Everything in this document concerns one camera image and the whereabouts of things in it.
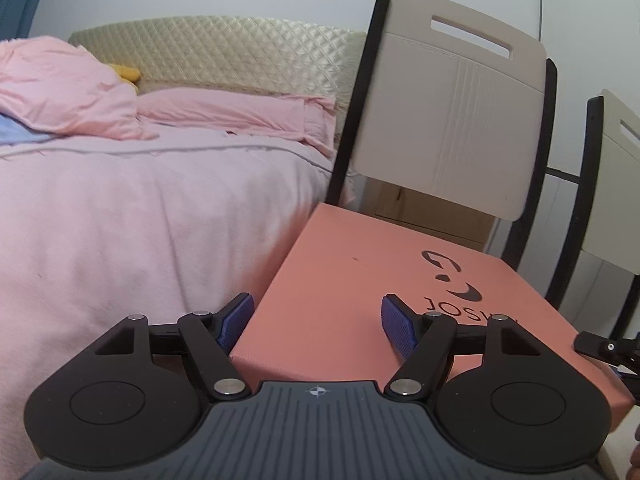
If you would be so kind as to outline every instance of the gray gripper base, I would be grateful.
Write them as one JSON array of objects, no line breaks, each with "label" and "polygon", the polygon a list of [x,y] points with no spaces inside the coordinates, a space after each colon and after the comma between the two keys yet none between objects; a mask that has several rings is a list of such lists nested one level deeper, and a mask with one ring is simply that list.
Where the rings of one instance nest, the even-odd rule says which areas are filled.
[{"label": "gray gripper base", "polygon": [[468,458],[417,404],[369,381],[264,383],[220,403],[182,447],[126,471],[81,472],[44,460],[25,480],[602,480],[587,465],[529,475]]}]

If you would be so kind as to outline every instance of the quilted headboard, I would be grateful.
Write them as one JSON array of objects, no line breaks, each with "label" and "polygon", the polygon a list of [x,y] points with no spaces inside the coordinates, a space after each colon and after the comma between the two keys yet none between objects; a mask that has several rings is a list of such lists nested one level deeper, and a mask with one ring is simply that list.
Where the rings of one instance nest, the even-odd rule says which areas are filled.
[{"label": "quilted headboard", "polygon": [[69,43],[139,69],[141,92],[198,86],[335,97],[338,140],[365,37],[288,20],[181,16],[81,30]]}]

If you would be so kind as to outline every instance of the yellow plush toy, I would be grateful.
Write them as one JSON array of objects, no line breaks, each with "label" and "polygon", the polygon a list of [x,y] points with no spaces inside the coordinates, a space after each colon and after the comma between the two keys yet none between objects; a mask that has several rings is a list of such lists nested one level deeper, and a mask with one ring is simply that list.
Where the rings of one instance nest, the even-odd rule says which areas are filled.
[{"label": "yellow plush toy", "polygon": [[108,63],[108,65],[115,70],[116,74],[120,76],[120,79],[122,79],[124,82],[129,83],[131,86],[133,86],[133,88],[136,89],[136,92],[138,92],[138,87],[135,85],[135,83],[142,76],[140,70],[138,70],[137,68],[132,68],[130,66],[117,65],[114,63]]}]

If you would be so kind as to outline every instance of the pink pillow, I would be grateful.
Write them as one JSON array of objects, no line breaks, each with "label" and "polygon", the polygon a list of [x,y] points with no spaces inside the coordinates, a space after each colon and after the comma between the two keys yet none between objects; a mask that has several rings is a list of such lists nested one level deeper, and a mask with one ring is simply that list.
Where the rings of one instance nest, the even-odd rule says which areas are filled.
[{"label": "pink pillow", "polygon": [[134,88],[82,46],[49,36],[0,42],[0,112],[41,132],[153,137]]},{"label": "pink pillow", "polygon": [[328,97],[171,88],[138,97],[138,115],[171,126],[303,141],[325,156],[334,152],[335,99]]}]

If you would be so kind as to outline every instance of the pink box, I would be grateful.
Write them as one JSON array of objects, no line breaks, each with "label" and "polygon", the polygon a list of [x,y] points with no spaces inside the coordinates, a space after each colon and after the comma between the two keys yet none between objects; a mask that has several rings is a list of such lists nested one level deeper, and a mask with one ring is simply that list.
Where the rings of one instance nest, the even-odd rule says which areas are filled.
[{"label": "pink box", "polygon": [[[601,389],[614,428],[634,403],[607,365],[574,352],[575,329],[502,260],[326,204],[280,267],[232,361],[254,390],[261,380],[375,380],[383,389],[400,365],[380,321],[385,294],[461,324],[507,314]],[[480,361],[456,357],[451,376]]]}]

